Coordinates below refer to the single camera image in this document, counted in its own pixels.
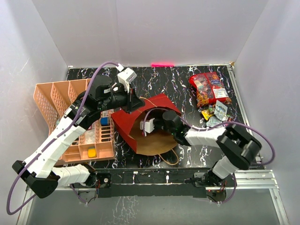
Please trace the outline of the large red snack bag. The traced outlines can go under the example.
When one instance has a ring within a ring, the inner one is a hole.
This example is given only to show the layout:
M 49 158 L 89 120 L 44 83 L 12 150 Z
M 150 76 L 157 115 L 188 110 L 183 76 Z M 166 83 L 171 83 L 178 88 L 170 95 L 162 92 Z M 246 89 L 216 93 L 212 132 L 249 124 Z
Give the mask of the large red snack bag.
M 196 89 L 198 107 L 213 105 L 217 101 L 225 104 L 232 102 L 216 72 L 192 75 L 188 81 Z

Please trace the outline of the yellow candy packet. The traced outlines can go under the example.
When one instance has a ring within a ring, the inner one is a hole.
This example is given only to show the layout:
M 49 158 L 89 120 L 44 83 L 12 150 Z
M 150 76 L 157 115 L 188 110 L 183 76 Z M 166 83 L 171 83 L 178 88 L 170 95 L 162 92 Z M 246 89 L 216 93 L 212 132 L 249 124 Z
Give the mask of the yellow candy packet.
M 208 121 L 212 116 L 214 116 L 215 105 L 209 105 L 207 109 L 201 110 L 202 116 Z

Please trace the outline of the red paper bag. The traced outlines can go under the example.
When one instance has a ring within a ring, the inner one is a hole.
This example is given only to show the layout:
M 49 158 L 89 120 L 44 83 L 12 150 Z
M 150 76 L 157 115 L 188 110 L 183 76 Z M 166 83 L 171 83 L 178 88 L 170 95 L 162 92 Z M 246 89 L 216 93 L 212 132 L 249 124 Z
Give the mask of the red paper bag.
M 136 154 L 145 156 L 161 155 L 173 150 L 178 145 L 173 136 L 163 130 L 153 131 L 143 136 L 140 122 L 143 121 L 146 113 L 151 109 L 153 109 L 154 113 L 162 114 L 159 108 L 174 110 L 178 115 L 181 115 L 176 105 L 165 94 L 158 94 L 146 99 L 144 107 L 130 114 L 124 110 L 119 110 L 111 115 L 120 136 Z

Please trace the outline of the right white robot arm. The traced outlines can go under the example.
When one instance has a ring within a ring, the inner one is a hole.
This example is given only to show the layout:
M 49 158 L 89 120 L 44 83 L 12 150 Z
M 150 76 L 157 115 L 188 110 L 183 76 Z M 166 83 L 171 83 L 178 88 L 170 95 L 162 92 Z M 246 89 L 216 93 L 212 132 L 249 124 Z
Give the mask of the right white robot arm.
M 202 185 L 220 186 L 227 176 L 238 170 L 248 170 L 262 148 L 261 143 L 242 124 L 200 131 L 184 124 L 175 111 L 167 110 L 154 118 L 153 125 L 155 130 L 171 134 L 180 145 L 206 145 L 221 149 L 224 153 L 222 159 L 201 178 L 196 179 Z

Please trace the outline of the silver snack packet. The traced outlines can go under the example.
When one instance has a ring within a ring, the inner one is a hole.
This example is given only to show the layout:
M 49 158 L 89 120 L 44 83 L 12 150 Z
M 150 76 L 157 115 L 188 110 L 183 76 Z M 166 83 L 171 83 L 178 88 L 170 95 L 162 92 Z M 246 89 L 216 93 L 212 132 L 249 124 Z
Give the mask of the silver snack packet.
M 211 116 L 209 120 L 206 122 L 206 127 L 212 128 L 212 127 L 216 127 L 219 124 L 222 124 L 222 121 L 218 119 L 216 116 Z

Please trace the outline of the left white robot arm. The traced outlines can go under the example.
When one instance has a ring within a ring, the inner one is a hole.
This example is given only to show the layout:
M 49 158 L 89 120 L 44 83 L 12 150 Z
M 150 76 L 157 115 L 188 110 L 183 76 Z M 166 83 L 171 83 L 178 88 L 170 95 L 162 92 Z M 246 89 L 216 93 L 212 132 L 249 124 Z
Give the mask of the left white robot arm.
M 105 75 L 92 78 L 87 90 L 78 95 L 35 153 L 12 165 L 17 178 L 22 179 L 39 198 L 46 198 L 57 187 L 69 184 L 83 183 L 87 187 L 96 184 L 97 176 L 88 165 L 57 168 L 55 164 L 71 144 L 100 119 L 101 112 L 122 108 L 131 113 L 145 106 L 131 84 L 136 74 L 120 72 L 117 78 L 116 84 Z

